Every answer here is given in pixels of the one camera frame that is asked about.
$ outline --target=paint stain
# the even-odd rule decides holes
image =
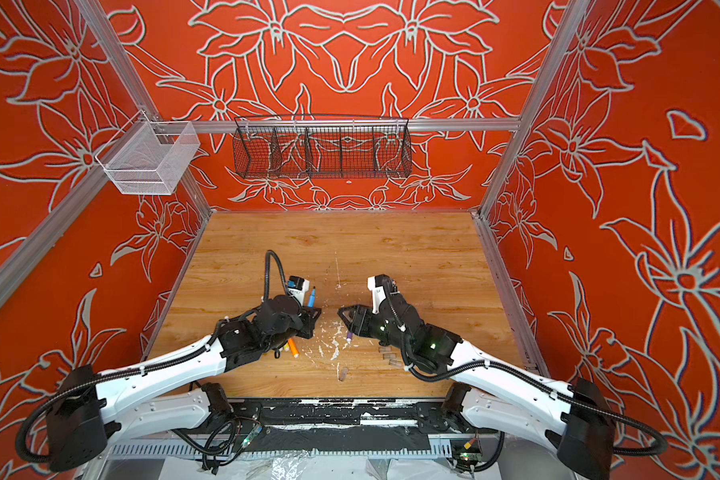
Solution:
[[[336,348],[333,351],[333,356],[331,357],[331,361],[334,361],[338,358],[338,342],[336,341],[336,339],[333,339],[331,343],[333,343],[334,347]]]
[[[336,260],[336,278],[338,279],[336,282],[336,289],[340,289],[342,288],[342,278],[338,274],[338,252],[334,250],[333,254],[335,255],[334,260]]]

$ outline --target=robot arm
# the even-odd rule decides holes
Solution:
[[[269,257],[280,269],[284,294],[269,298]],[[163,356],[116,370],[94,373],[91,365],[73,370],[58,393],[24,420],[16,438],[19,456],[47,463],[53,472],[80,466],[109,444],[175,428],[214,427],[232,416],[219,384],[155,398],[193,380],[219,375],[254,362],[288,339],[311,339],[321,309],[304,306],[309,282],[286,282],[279,259],[267,253],[265,295],[261,305],[216,324],[211,335]],[[32,453],[27,434],[45,413],[48,454]]]
[[[666,440],[655,429],[612,412],[592,382],[571,385],[526,372],[483,352],[456,333],[425,323],[386,275],[368,279],[373,307],[341,308],[353,335],[399,348],[405,369],[426,382],[453,379],[444,403],[451,425],[496,428],[548,448],[590,480],[608,478],[611,456],[658,455]],[[615,422],[656,439],[646,448],[615,448]]]

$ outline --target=white wire basket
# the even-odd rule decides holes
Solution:
[[[200,148],[192,122],[172,136],[173,143],[160,141],[148,121],[136,122],[132,128],[135,131],[125,145],[101,165],[106,176],[122,194],[171,195]]]

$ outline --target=wire mesh basket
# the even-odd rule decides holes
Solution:
[[[272,117],[236,118],[235,172],[242,178],[405,178],[411,174],[408,120],[308,118],[258,125],[257,119]]]
[[[178,135],[158,137],[148,121],[132,129],[123,147],[101,165],[106,176],[122,194],[172,194],[200,147],[192,122]]]

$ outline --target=cable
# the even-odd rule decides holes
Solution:
[[[103,374],[103,375],[101,373],[97,373],[93,379],[91,379],[87,382],[83,382],[83,383],[79,384],[78,386],[74,386],[72,388],[63,390],[62,392],[56,392],[52,396],[48,397],[48,399],[46,399],[45,402],[41,403],[40,406],[38,408],[36,408],[34,411],[32,411],[32,413],[30,413],[24,419],[24,421],[21,423],[21,427],[19,427],[19,431],[16,433],[16,441],[14,443],[14,446],[16,447],[16,453],[25,462],[49,463],[50,456],[40,455],[40,454],[31,452],[27,448],[27,434],[29,433],[29,430],[32,428],[32,426],[36,423],[38,418],[41,415],[43,415],[44,413],[48,413],[48,411],[50,411],[50,409],[53,407],[54,403],[56,403],[57,401],[59,401],[63,398],[67,398],[68,396],[72,395],[73,393],[82,392],[91,387],[94,387],[99,383],[108,382],[110,380],[124,379],[124,378],[131,377],[131,376],[142,376],[149,372],[155,372],[157,370],[170,368],[172,366],[176,366],[181,363],[192,360],[195,357],[205,353],[207,351],[206,346],[210,347],[213,344],[213,342],[216,341],[216,339],[219,337],[219,331],[220,331],[222,324],[223,324],[223,322],[219,322],[216,324],[216,328],[214,329],[213,334],[211,334],[211,337],[208,339],[208,342],[203,344],[199,349],[194,350],[185,355],[182,355],[181,357],[178,357],[178,358],[175,358],[172,360],[165,360],[164,362],[151,363],[148,365],[144,365],[138,369],[117,370],[115,372],[107,373],[107,374]]]
[[[494,450],[494,454],[490,456],[490,458],[480,466],[474,467],[474,472],[484,472],[485,470],[488,470],[490,467],[494,466],[494,464],[499,460],[499,455],[501,455],[501,450],[504,448],[504,432],[499,432],[499,443],[496,445],[496,450]],[[465,462],[462,462],[461,460],[456,460],[456,469],[461,470],[462,472],[471,472],[472,466],[466,464]]]
[[[519,370],[516,370],[503,363],[491,362],[490,368],[509,373],[510,375],[515,376],[523,380],[524,382],[531,384],[532,386],[535,386],[537,389],[541,390],[544,393],[549,394],[552,393],[552,391],[557,391],[554,390],[552,387],[546,386],[542,382],[539,382],[537,379],[530,378]],[[570,405],[577,406],[579,408],[585,408],[586,410],[595,412],[598,415],[606,416],[612,418],[613,420],[616,420],[617,422],[621,422],[624,425],[637,428],[638,430],[641,430],[643,433],[653,437],[653,439],[656,440],[652,445],[642,448],[614,447],[615,455],[631,457],[654,456],[664,453],[666,451],[666,448],[668,447],[666,438],[664,438],[664,436],[659,433],[658,430],[656,430],[650,425],[642,423],[639,420],[635,420],[634,418],[621,415],[620,413],[612,412],[611,410],[604,410],[602,408],[595,407],[593,405],[590,405],[589,403],[582,402],[581,400],[576,400],[576,398],[570,397],[568,395],[557,393],[557,398]]]
[[[235,429],[234,429],[234,427],[233,427],[233,426],[235,425],[235,423],[237,423],[237,433],[235,433]],[[219,445],[219,448],[220,448],[221,446],[224,446],[224,449],[226,450],[228,447],[230,447],[230,446],[234,443],[235,438],[237,438],[237,436],[240,434],[240,428],[242,427],[242,423],[241,423],[241,422],[237,422],[237,421],[236,421],[236,418],[234,418],[234,419],[231,420],[231,421],[224,422],[223,424],[221,424],[221,426],[220,426],[219,428],[217,428],[216,430],[214,430],[213,432],[211,432],[211,434],[208,436],[208,439],[206,440],[205,448],[206,448],[206,449],[209,449],[209,448],[211,447],[211,443],[213,442],[213,439],[214,439],[218,434],[220,434],[221,432],[223,432],[223,431],[224,431],[224,428],[226,428],[226,427],[228,427],[228,426],[231,427],[231,428],[230,428],[230,437],[229,437],[225,442],[222,442],[222,443]],[[215,474],[219,471],[219,466],[220,466],[220,464],[219,464],[218,461],[216,460],[216,456],[213,456],[213,462],[214,462],[215,465],[212,466],[212,467],[209,466],[209,465],[208,465],[208,455],[205,454],[204,452],[202,452],[202,469],[203,469],[203,470],[211,470],[212,473],[213,473],[213,475],[215,475]]]
[[[264,300],[269,299],[269,258],[274,258],[277,264],[277,269],[280,273],[280,281],[282,282],[282,291],[288,295],[288,283],[286,282],[286,274],[282,271],[282,264],[280,263],[280,257],[273,251],[268,250],[264,254]]]
[[[398,316],[398,313],[394,309],[394,305],[392,304],[392,292],[389,291],[389,285],[386,282],[384,282],[382,284],[382,286],[384,288],[384,296],[387,297],[387,304],[389,304],[389,309],[392,311],[392,316],[394,317],[394,321],[398,324],[398,327],[402,327],[403,322],[400,321],[400,317]]]
[[[612,418],[613,420],[617,422],[621,422],[624,425],[637,428],[638,430],[642,431],[643,433],[647,434],[648,436],[652,437],[655,441],[653,444],[642,447],[642,448],[624,448],[624,447],[614,447],[614,455],[623,455],[623,456],[631,456],[631,457],[645,457],[645,456],[655,456],[660,455],[664,453],[669,446],[667,443],[666,438],[655,428],[653,428],[650,425],[647,425],[645,423],[642,423],[639,420],[635,420],[634,418],[621,415],[619,413],[612,412],[611,410],[605,410],[602,408],[595,407],[593,405],[590,405],[589,403],[582,402],[581,400],[576,400],[576,398],[573,398],[571,396],[559,393],[557,390],[554,390],[552,387],[549,387],[542,382],[539,382],[537,379],[531,378],[525,373],[521,372],[520,370],[516,370],[508,365],[505,365],[500,362],[490,362],[489,365],[486,365],[485,360],[475,360],[472,362],[467,362],[463,365],[460,365],[454,369],[448,370],[447,372],[441,373],[439,375],[434,376],[427,376],[423,373],[419,372],[415,369],[413,364],[408,360],[408,338],[410,335],[405,335],[402,341],[401,349],[400,349],[400,355],[403,360],[403,364],[411,371],[411,374],[416,377],[417,379],[423,380],[425,382],[439,382],[441,380],[445,380],[447,378],[450,378],[454,375],[457,375],[462,372],[466,372],[467,370],[472,370],[474,368],[478,367],[484,367],[484,368],[492,368],[496,370],[501,370],[502,372],[509,373],[512,376],[515,376],[516,378],[536,387],[537,389],[541,390],[542,392],[546,394],[551,394],[553,391],[557,395],[557,399],[568,403],[572,406],[577,406],[579,408],[584,408],[586,410],[590,410],[591,412],[595,412],[598,415],[602,415],[608,418]]]
[[[174,428],[171,431],[173,433],[175,433],[179,438],[181,438],[184,442],[187,442],[190,445],[190,447],[194,448],[195,450],[197,450],[200,453],[205,453],[206,455],[211,455],[211,456],[221,455],[222,453],[224,453],[224,450],[226,450],[226,448],[229,446],[229,444],[227,444],[226,442],[222,442],[221,445],[219,445],[218,447],[205,448],[201,444],[195,442],[192,439],[192,437],[185,434],[179,428]]]

